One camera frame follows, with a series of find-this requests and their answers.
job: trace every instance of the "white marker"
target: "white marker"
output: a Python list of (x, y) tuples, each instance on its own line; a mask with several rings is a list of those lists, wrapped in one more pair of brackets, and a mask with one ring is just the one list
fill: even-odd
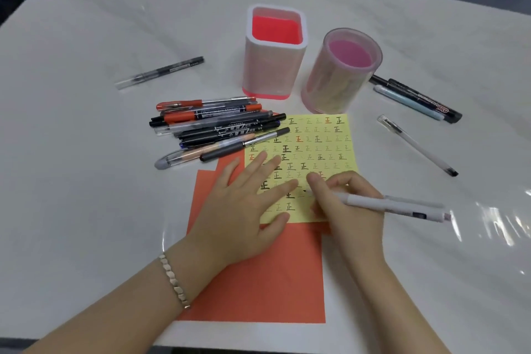
[[(309, 196), (313, 196), (311, 190), (305, 190)], [(375, 199), (372, 197), (365, 197), (359, 195), (351, 195), (344, 192), (334, 192), (342, 203), (348, 206), (363, 207), (364, 209), (377, 210), (381, 212), (388, 212), (400, 215), (406, 215), (408, 217), (421, 218), (422, 220), (435, 221), (442, 223), (444, 221), (451, 221), (451, 215), (445, 213), (444, 207), (438, 203), (429, 203), (431, 206), (425, 206), (421, 204), (414, 204), (409, 199), (402, 199), (398, 197), (387, 196), (386, 199)]]
[(430, 153), (428, 150), (425, 150), (421, 147), (421, 145), (411, 136), (409, 136), (406, 132), (404, 132), (400, 126), (398, 126), (396, 123), (391, 122), (389, 119), (387, 119), (384, 115), (378, 116), (378, 122), (384, 125), (387, 129), (392, 131), (393, 133), (396, 133), (398, 136), (402, 137), (408, 143), (411, 147), (413, 147), (415, 150), (417, 150), (419, 153), (421, 153), (423, 156), (425, 156), (428, 160), (430, 160), (432, 163), (437, 165), (440, 169), (442, 169), (444, 172), (446, 172), (449, 176), (458, 176), (459, 172), (457, 172), (455, 169), (453, 169), (451, 166), (449, 166), (447, 163), (442, 161), (439, 157), (436, 155)]

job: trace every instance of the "orange paper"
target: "orange paper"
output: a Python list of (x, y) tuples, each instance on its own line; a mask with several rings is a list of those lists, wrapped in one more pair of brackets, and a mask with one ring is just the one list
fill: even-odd
[[(236, 156), (219, 160), (216, 171), (199, 170), (188, 232), (221, 170)], [(321, 232), (328, 223), (288, 223), (262, 255), (223, 270), (179, 320), (218, 322), (325, 323)]]

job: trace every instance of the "light blue pen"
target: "light blue pen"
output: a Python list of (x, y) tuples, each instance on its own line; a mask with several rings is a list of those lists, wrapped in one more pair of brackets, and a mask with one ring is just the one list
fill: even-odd
[(413, 100), (410, 100), (409, 98), (406, 98), (405, 96), (403, 95), (400, 95), (398, 93), (395, 93), (394, 91), (384, 87), (384, 86), (381, 86), (379, 84), (375, 84), (374, 87), (373, 87), (373, 90), (376, 91), (377, 93), (380, 93), (382, 95), (385, 95), (386, 97), (389, 97), (391, 98), (392, 100), (395, 100), (403, 105), (406, 105), (412, 109), (415, 109), (415, 111), (419, 111), (425, 115), (428, 115), (430, 118), (434, 118), (435, 120), (443, 120), (444, 119), (444, 115), (439, 113), (439, 112), (435, 112), (429, 108), (426, 108), (425, 106), (422, 106), (421, 104), (413, 101)]

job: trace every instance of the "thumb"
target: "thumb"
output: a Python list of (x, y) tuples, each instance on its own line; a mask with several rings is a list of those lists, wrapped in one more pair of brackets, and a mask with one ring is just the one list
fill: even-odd
[(273, 242), (275, 242), (276, 238), (282, 234), (282, 231), (284, 230), (286, 223), (288, 223), (288, 220), (288, 213), (280, 213), (275, 217), (271, 224), (269, 224), (263, 230), (260, 230), (258, 234), (260, 252), (265, 251), (273, 244)]
[(328, 218), (333, 217), (343, 207), (343, 203), (329, 189), (326, 182), (315, 172), (306, 176), (309, 187), (312, 189), (315, 200), (321, 206)]

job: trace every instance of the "pink pen holder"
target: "pink pen holder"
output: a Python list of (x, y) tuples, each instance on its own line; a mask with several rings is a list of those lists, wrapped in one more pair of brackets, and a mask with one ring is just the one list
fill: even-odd
[(382, 63), (382, 50), (369, 35), (336, 28), (324, 36), (301, 98), (313, 113), (343, 113)]
[(307, 45), (302, 12), (266, 4), (249, 7), (243, 92), (258, 98), (288, 98)]

